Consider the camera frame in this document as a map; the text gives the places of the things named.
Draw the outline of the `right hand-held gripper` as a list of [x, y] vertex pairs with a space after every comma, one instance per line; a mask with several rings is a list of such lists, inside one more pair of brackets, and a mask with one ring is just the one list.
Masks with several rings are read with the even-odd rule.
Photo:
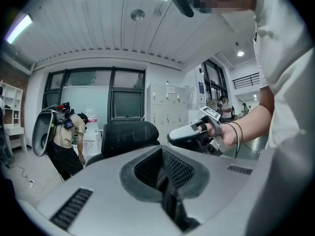
[[221, 156], [225, 153], [219, 122], [221, 115], [207, 106], [200, 111], [203, 116], [199, 120], [171, 131], [167, 135], [167, 140], [176, 147]]

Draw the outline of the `person's right hand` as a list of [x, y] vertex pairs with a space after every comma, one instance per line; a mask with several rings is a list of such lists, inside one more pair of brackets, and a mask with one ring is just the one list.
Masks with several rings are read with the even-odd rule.
[[[198, 130], [207, 130], [208, 136], [216, 136], [214, 127], [210, 123], [204, 123], [198, 126]], [[235, 123], [223, 123], [221, 124], [221, 137], [227, 147], [237, 144], [238, 138], [236, 136], [236, 131], [239, 132], [239, 128]]]

